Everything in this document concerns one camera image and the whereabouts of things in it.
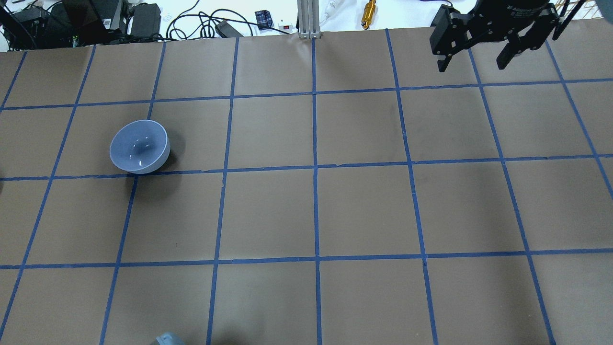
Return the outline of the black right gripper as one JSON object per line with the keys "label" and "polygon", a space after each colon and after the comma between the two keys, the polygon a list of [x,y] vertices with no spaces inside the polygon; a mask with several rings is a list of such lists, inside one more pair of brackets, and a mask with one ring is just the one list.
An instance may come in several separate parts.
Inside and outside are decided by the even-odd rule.
{"label": "black right gripper", "polygon": [[560,10],[549,0],[478,0],[468,13],[442,4],[432,20],[429,43],[443,73],[463,50],[506,42],[496,58],[498,69],[504,70],[517,55],[540,49],[550,35],[556,41],[574,16],[569,0]]}

